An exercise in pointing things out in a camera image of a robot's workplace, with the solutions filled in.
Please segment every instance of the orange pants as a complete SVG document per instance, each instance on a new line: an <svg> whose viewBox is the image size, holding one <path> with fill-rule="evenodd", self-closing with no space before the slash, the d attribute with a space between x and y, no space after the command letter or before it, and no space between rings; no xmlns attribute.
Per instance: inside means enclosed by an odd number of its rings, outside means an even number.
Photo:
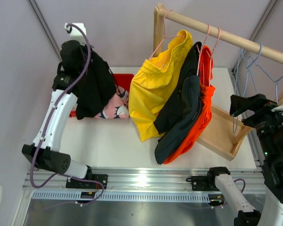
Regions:
<svg viewBox="0 0 283 226"><path fill-rule="evenodd" d="M201 100L202 100L202 112L195 122L194 126L188 133L187 137L183 140L179 148L169 155L169 157L164 161L164 164L168 164L174 161L179 155L186 153L191 149L191 147L196 142L197 138L202 134L203 130L209 124L212 119L211 105L212 96L215 91L215 87L208 86L209 81L213 78L213 60L211 61L210 70L210 55L212 55L211 50L208 46L204 46L202 54L200 56L200 89L201 89Z"/></svg>

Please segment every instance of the perforated metal strip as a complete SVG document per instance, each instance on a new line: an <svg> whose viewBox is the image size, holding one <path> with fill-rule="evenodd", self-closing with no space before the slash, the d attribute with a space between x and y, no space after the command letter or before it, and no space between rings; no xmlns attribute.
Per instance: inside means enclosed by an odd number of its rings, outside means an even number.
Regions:
<svg viewBox="0 0 283 226"><path fill-rule="evenodd" d="M90 200L76 191L35 191L33 199ZM208 194L105 192L99 200L127 202L209 202Z"/></svg>

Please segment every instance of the pink patterned fabric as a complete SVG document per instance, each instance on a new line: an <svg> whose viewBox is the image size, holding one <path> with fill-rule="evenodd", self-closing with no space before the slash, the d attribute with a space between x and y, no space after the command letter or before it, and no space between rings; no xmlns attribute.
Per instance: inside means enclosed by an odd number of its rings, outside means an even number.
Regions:
<svg viewBox="0 0 283 226"><path fill-rule="evenodd" d="M116 94L109 100L104 109L94 118L96 119L127 119L129 92L118 86Z"/></svg>

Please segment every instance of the wooden base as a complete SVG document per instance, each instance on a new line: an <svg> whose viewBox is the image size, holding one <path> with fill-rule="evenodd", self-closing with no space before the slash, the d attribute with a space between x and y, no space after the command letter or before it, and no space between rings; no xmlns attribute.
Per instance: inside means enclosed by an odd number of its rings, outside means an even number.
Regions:
<svg viewBox="0 0 283 226"><path fill-rule="evenodd" d="M237 131L233 133L233 118L229 113L215 105L211 106L211 110L212 120L197 142L231 161L238 153L244 137L237 144L233 144L233 141L245 126L241 121L238 121Z"/></svg>

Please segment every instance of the yellow garment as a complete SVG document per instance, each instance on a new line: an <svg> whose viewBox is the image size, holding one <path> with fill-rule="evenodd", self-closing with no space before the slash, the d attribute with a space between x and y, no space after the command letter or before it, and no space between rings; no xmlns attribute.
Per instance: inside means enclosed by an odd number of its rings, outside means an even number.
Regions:
<svg viewBox="0 0 283 226"><path fill-rule="evenodd" d="M146 60L130 86L129 114L141 141L159 137L153 122L174 91L183 62L192 47L192 35L180 31L158 57Z"/></svg>

